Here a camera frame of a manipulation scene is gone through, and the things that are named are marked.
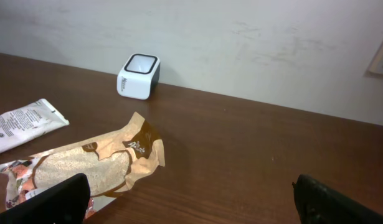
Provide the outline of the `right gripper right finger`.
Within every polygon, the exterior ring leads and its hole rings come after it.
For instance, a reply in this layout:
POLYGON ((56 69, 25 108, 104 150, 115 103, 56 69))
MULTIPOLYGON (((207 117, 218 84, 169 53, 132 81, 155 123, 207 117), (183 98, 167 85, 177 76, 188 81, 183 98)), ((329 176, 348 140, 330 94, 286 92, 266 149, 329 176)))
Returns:
POLYGON ((292 183, 302 224, 383 224, 383 216, 308 175, 292 183))

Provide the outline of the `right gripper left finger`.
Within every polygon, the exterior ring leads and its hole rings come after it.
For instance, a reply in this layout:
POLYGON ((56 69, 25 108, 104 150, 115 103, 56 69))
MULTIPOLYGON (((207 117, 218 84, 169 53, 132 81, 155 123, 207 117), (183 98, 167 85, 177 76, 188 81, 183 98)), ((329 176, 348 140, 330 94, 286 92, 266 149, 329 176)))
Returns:
POLYGON ((79 173, 0 213, 0 223, 81 223, 89 200, 87 176, 79 173))

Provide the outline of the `beige brown snack bag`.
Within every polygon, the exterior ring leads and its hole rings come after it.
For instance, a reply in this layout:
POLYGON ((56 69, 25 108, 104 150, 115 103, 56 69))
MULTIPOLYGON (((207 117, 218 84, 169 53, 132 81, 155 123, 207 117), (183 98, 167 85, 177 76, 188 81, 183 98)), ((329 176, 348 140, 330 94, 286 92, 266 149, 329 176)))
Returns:
POLYGON ((6 208, 16 207, 76 174, 85 174, 90 187, 85 212, 89 218, 164 165, 161 136, 134 113, 117 131, 0 164, 0 173, 9 177, 6 208))

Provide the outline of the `white cream tube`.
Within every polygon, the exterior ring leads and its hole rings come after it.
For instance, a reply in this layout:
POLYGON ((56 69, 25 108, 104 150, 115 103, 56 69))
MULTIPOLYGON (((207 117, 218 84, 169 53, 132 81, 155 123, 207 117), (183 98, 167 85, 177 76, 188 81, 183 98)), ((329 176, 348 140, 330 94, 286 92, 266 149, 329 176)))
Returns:
POLYGON ((0 115, 0 153, 69 124, 44 98, 3 113, 0 115))

